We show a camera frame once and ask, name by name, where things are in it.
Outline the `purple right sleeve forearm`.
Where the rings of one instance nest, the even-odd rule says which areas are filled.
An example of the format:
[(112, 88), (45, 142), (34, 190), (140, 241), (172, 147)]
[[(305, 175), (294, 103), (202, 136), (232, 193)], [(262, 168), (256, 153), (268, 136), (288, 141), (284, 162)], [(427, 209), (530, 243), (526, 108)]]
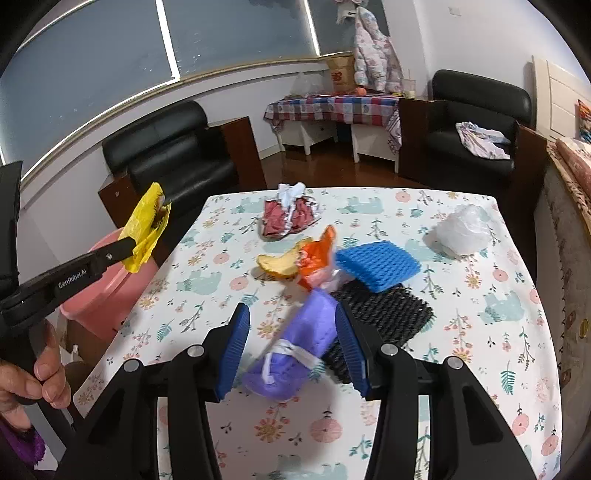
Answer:
[(46, 445), (33, 428), (19, 430), (1, 418), (1, 480), (47, 480), (55, 477), (52, 470), (37, 470)]

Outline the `left hand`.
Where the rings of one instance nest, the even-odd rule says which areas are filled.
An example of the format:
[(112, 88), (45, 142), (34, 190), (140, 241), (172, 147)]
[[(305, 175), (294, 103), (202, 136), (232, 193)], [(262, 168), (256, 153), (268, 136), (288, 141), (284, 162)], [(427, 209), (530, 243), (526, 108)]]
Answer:
[(48, 321), (44, 322), (44, 343), (33, 374), (1, 361), (1, 417), (20, 432), (28, 431), (32, 424), (17, 397), (44, 399), (54, 409), (64, 409), (71, 401), (71, 388), (61, 362), (59, 342), (53, 325)]

